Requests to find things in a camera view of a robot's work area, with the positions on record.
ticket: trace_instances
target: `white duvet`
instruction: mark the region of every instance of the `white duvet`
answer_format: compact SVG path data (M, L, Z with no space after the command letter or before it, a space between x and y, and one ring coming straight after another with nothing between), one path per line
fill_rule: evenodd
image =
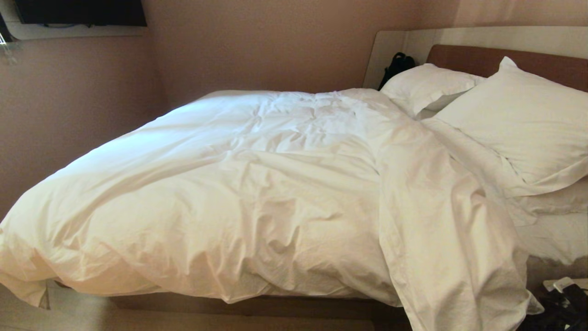
M383 94L211 94L25 193L0 283L229 303L360 292L413 330L513 330L534 298L504 211Z

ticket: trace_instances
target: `brown headboard panel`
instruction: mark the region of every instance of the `brown headboard panel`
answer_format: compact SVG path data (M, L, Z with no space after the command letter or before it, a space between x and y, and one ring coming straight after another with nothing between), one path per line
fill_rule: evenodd
M588 92L588 59L471 46L434 45L427 63L437 67L489 77L503 57L519 68L559 84Z

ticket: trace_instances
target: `backpack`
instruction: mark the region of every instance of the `backpack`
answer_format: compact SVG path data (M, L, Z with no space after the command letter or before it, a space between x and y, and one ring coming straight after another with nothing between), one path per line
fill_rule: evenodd
M382 87L384 87L386 82L388 82L388 80L393 76L405 70L414 68L415 66L415 59L413 59L412 57L407 57L406 54L401 52L396 53L396 55L394 55L394 58L392 58L392 63L390 64L390 66L385 69L384 79L382 79L380 87L377 90L380 91Z

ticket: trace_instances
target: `wall-mounted tv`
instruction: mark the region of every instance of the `wall-mounted tv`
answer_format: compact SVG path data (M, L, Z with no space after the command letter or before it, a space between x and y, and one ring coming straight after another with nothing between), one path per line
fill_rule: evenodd
M14 0L23 24L146 27L141 0Z

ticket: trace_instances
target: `beige wall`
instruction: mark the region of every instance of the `beige wall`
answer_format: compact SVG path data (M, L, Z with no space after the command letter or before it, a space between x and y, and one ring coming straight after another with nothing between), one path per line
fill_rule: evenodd
M407 0L145 0L172 105L222 89L360 87L378 30L406 28Z
M0 63L0 220L28 188L167 110L144 37L26 41Z
M508 25L588 26L587 0L416 0L413 29Z

